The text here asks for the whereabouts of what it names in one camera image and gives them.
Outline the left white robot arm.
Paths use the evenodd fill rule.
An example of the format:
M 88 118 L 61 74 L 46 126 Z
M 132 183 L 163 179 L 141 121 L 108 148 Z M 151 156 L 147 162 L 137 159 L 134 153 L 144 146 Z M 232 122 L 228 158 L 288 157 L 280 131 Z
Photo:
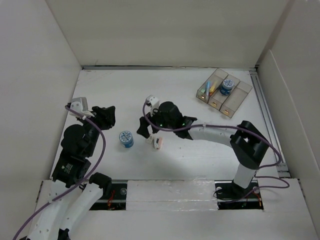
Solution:
M 68 240 L 70 233 L 92 205 L 100 198 L 107 198 L 112 191 L 112 179 L 96 172 L 89 158 L 93 156 L 99 138 L 102 152 L 106 150 L 105 130 L 116 123 L 115 106 L 98 107 L 85 111 L 65 107 L 80 124 L 66 128 L 61 141 L 62 151 L 51 175 L 47 202 L 27 220 L 36 215 L 39 219 L 26 240 Z

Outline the pink mini stapler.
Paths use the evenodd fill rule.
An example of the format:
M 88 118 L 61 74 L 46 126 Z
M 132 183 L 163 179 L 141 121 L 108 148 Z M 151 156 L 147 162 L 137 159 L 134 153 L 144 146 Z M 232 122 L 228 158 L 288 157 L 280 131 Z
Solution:
M 162 137 L 154 137 L 153 139 L 153 148 L 155 150 L 160 150 L 163 145 L 163 138 Z

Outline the aluminium rail back edge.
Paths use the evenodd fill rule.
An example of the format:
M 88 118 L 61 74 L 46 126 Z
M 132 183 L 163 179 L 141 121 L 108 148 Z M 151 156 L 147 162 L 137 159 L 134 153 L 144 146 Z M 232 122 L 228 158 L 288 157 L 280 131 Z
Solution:
M 256 71 L 255 67 L 225 68 L 225 67 L 200 67 L 200 66 L 158 66 L 158 65 L 83 65 L 82 70 L 171 70 L 171 69 L 223 69 L 239 71 Z

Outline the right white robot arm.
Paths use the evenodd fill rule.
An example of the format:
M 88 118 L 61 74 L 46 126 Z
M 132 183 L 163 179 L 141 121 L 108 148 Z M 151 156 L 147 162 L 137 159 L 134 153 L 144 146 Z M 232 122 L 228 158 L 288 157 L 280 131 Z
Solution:
M 178 138 L 189 141 L 206 141 L 232 150 L 238 167 L 231 182 L 232 198 L 243 197 L 253 191 L 250 183 L 258 170 L 268 149 L 274 149 L 261 132 L 249 121 L 239 125 L 215 125 L 201 121 L 196 117 L 183 115 L 171 101 L 161 103 L 150 96 L 143 103 L 143 111 L 139 119 L 138 135 L 145 139 L 159 131 L 174 133 Z

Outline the clear organizer bin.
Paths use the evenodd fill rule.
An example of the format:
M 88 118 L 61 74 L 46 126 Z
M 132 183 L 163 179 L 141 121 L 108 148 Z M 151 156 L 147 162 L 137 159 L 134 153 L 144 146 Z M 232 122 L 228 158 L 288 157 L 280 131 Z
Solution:
M 219 111 L 227 117 L 232 118 L 252 88 L 251 85 L 240 81 L 231 92 L 230 96 L 222 104 Z
M 234 81 L 234 87 L 231 91 L 231 93 L 233 92 L 233 90 L 235 90 L 235 88 L 238 86 L 238 84 L 240 83 L 240 80 L 232 75 L 228 75 L 226 77 L 226 79 L 231 79 Z M 220 110 L 220 108 L 222 107 L 222 104 L 227 100 L 227 98 L 231 95 L 231 93 L 229 95 L 222 95 L 220 93 L 220 86 L 214 91 L 214 93 L 211 95 L 211 97 L 209 98 L 208 104 L 211 105 L 212 107 L 214 107 L 217 110 Z
M 216 89 L 220 86 L 220 84 L 222 83 L 222 81 L 224 79 L 226 79 L 226 77 L 228 76 L 228 73 L 225 72 L 222 69 L 217 68 L 211 75 L 210 77 L 202 84 L 202 86 L 197 90 L 196 92 L 196 97 L 198 99 L 200 99 L 201 101 L 208 103 L 209 99 L 211 97 L 211 95 L 209 95 L 209 97 L 206 97 L 206 94 L 202 94 L 201 93 L 201 89 L 206 88 L 206 83 L 207 81 L 211 81 L 211 85 L 213 84 L 213 82 L 217 81 L 217 86 Z

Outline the white staple box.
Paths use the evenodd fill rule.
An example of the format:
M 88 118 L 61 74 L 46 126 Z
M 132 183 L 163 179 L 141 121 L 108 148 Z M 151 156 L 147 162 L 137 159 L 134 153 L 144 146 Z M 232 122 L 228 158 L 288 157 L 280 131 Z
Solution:
M 150 135 L 150 136 L 145 140 L 145 142 L 146 142 L 147 144 L 153 144 L 153 142 L 154 142 L 154 136 L 153 136 L 153 135 Z

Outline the blue highlighter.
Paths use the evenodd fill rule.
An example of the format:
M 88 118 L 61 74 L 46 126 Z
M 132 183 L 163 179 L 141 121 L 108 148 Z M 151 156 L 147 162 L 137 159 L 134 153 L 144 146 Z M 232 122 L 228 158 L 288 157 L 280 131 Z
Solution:
M 205 96 L 208 98 L 210 96 L 210 88 L 211 88 L 211 81 L 206 82 L 206 87 L 205 87 Z

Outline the yellow highlighter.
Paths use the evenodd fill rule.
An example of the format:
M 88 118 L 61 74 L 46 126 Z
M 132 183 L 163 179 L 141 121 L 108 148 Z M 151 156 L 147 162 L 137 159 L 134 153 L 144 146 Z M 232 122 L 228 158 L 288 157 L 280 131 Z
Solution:
M 210 93 L 210 91 L 214 91 L 214 92 L 215 92 L 215 90 L 216 90 L 216 88 L 217 88 L 217 85 L 218 85 L 218 82 L 217 82 L 217 81 L 213 82 L 212 85 L 211 85 L 211 87 L 209 88 L 209 93 Z

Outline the left clear organizer bin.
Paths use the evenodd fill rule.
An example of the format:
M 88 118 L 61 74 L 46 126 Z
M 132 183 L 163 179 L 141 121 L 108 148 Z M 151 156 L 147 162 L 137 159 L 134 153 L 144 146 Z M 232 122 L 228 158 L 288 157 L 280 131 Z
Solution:
M 201 93 L 201 89 L 206 88 L 206 83 L 207 81 L 211 81 L 211 85 L 213 84 L 213 82 L 217 81 L 217 86 L 216 89 L 220 86 L 220 84 L 222 83 L 222 81 L 224 79 L 226 79 L 226 77 L 228 76 L 228 73 L 225 72 L 222 69 L 217 68 L 211 75 L 210 77 L 202 84 L 202 86 L 197 90 L 196 92 L 196 97 L 198 99 L 200 99 L 201 101 L 208 103 L 209 99 L 211 97 L 211 95 L 209 95 L 209 97 L 206 97 L 206 94 L 202 94 Z

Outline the middle clear organizer bin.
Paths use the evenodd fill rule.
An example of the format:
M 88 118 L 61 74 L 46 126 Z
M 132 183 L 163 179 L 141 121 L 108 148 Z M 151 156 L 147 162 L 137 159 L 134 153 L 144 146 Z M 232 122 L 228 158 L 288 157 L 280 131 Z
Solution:
M 238 86 L 238 84 L 240 83 L 240 80 L 232 75 L 228 75 L 226 77 L 226 79 L 231 79 L 234 81 L 234 87 L 231 91 L 231 93 L 233 92 L 233 90 L 235 90 L 235 88 Z M 222 107 L 222 104 L 227 100 L 227 98 L 231 95 L 231 93 L 229 95 L 222 95 L 220 93 L 220 86 L 214 91 L 214 93 L 211 95 L 211 97 L 209 98 L 208 104 L 211 105 L 212 107 L 214 107 L 217 110 L 220 110 L 220 108 Z

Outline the front black mounting rail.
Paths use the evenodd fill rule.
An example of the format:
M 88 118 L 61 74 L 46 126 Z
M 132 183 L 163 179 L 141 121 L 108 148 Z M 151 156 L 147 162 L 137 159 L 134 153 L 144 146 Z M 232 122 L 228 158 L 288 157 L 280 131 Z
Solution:
M 90 208 L 92 211 L 124 211 L 126 210 L 126 197 L 128 181 L 148 180 L 114 180 L 109 194 L 102 196 Z M 233 192 L 228 192 L 230 181 L 214 181 L 213 197 L 217 200 L 218 210 L 263 210 L 263 201 L 259 193 L 252 193 L 236 201 Z

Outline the blue slime jar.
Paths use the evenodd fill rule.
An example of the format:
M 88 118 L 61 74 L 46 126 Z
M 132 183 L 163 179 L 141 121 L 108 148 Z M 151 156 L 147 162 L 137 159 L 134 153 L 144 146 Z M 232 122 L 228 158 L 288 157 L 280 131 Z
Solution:
M 233 80 L 231 80 L 231 79 L 224 79 L 223 82 L 222 82 L 221 85 L 220 85 L 219 91 L 220 91 L 220 93 L 221 93 L 222 95 L 227 96 L 227 95 L 229 95 L 229 94 L 231 93 L 231 91 L 232 91 L 232 89 L 234 88 L 234 86 L 235 86 L 235 83 L 234 83 Z
M 130 131 L 125 130 L 119 134 L 119 141 L 124 148 L 131 148 L 134 145 L 134 138 Z

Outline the right clear organizer bin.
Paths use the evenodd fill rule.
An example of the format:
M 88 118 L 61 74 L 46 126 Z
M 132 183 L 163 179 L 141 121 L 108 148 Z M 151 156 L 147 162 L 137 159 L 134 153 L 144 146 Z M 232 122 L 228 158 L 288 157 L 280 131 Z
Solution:
M 251 85 L 240 81 L 231 92 L 230 96 L 222 104 L 219 111 L 227 117 L 232 118 L 252 88 Z

